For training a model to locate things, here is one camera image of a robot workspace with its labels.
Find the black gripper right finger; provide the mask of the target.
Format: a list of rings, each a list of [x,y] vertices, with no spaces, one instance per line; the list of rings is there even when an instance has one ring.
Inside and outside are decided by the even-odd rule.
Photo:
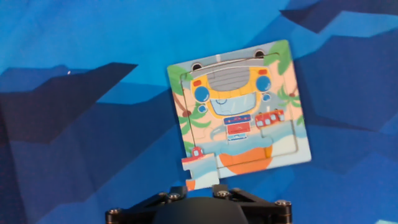
[[[246,217],[263,218],[264,223],[292,224],[292,203],[288,200],[268,202],[239,188],[229,189],[225,184],[212,186],[213,197],[225,199],[242,209]]]

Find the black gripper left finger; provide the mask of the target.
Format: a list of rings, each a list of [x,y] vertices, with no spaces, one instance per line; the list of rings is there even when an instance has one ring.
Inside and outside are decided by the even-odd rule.
[[[165,205],[187,197],[187,187],[171,187],[169,192],[157,193],[131,208],[110,208],[105,212],[105,224],[150,223]]]

